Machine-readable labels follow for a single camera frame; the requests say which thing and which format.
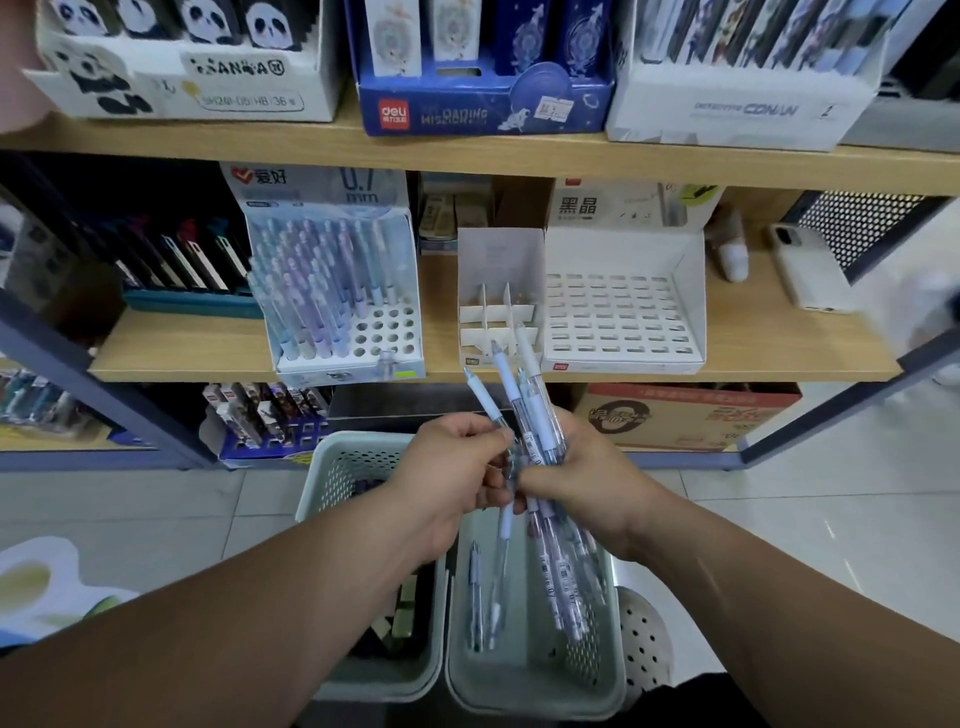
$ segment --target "brown cardboard box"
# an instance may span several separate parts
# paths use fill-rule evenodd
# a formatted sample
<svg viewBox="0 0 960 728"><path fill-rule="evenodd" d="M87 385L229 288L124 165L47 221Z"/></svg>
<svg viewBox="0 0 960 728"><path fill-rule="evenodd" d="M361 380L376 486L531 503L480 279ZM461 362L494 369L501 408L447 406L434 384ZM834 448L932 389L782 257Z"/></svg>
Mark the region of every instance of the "brown cardboard box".
<svg viewBox="0 0 960 728"><path fill-rule="evenodd" d="M801 398L795 384L596 383L574 394L574 414L622 448L723 450Z"/></svg>

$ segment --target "smartphone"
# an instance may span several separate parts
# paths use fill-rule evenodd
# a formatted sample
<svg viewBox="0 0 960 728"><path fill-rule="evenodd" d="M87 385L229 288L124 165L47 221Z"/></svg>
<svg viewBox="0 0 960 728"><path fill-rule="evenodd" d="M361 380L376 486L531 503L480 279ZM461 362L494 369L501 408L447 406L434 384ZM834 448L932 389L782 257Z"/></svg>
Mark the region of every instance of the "smartphone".
<svg viewBox="0 0 960 728"><path fill-rule="evenodd" d="M813 228L777 223L767 228L774 260L790 300L823 313L855 313L856 300L824 236Z"/></svg>

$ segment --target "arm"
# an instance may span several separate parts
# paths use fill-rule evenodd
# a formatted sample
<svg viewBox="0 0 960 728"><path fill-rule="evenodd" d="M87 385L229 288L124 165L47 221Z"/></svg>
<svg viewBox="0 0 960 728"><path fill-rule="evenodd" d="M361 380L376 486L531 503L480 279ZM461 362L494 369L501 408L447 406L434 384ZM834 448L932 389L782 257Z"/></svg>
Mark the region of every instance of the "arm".
<svg viewBox="0 0 960 728"><path fill-rule="evenodd" d="M4 722L287 728L463 513L510 501L481 487L502 488L491 430L435 420L378 489L0 661Z"/></svg>
<svg viewBox="0 0 960 728"><path fill-rule="evenodd" d="M564 465L524 471L520 488L561 500L613 555L663 581L771 725L960 724L960 644L674 495L558 414Z"/></svg>

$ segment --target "white display box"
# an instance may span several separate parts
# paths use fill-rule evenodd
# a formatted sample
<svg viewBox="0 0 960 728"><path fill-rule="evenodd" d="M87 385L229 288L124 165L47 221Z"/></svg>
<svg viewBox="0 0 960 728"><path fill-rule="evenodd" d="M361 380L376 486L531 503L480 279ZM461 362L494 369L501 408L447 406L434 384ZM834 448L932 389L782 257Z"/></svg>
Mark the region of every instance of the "white display box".
<svg viewBox="0 0 960 728"><path fill-rule="evenodd" d="M543 229L464 228L457 252L460 361L491 366L495 341L519 362L514 327L526 326L539 358L543 326Z"/></svg>
<svg viewBox="0 0 960 728"><path fill-rule="evenodd" d="M343 3L321 0L301 51L68 36L37 0L36 47L48 70L24 70L68 116L99 119L332 121L346 77Z"/></svg>
<svg viewBox="0 0 960 728"><path fill-rule="evenodd" d="M883 46L856 76L643 63L635 55L637 1L619 6L612 141L828 152L876 95Z"/></svg>
<svg viewBox="0 0 960 728"><path fill-rule="evenodd" d="M424 378L420 282L413 216L402 170L246 165L222 162L224 177L247 218L251 241L267 218L280 221L376 218L383 229L396 305L353 314L348 356L287 359L271 339L274 368L284 384L314 387Z"/></svg>
<svg viewBox="0 0 960 728"><path fill-rule="evenodd" d="M551 210L563 195L558 184ZM612 230L599 222L569 225L551 214L544 248L543 371L691 375L703 367L707 289L700 230Z"/></svg>

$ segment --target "white plastic basket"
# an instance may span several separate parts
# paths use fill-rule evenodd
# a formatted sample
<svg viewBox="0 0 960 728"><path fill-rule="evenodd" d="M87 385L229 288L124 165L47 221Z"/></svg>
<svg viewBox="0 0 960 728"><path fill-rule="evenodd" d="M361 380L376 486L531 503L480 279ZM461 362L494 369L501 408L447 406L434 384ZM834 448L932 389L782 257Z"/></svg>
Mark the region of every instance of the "white plastic basket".
<svg viewBox="0 0 960 728"><path fill-rule="evenodd" d="M552 720L604 720L623 704L626 675L619 610L610 555L603 552L607 606L588 607L589 633L571 645L554 628L546 604L540 562L526 537L524 519L514 517L508 559L507 619L497 647L468 649L469 544L483 553L482 583L488 598L493 571L497 509L477 511L460 525L458 580L453 579L446 682L460 705L472 713L530 716Z"/></svg>
<svg viewBox="0 0 960 728"><path fill-rule="evenodd" d="M297 521L349 498L357 480L390 477L411 439L413 435L347 431L325 437L314 450L297 507ZM427 647L416 660L346 657L333 669L314 699L407 703L426 695L443 666L446 582L442 557L437 560L434 574Z"/></svg>

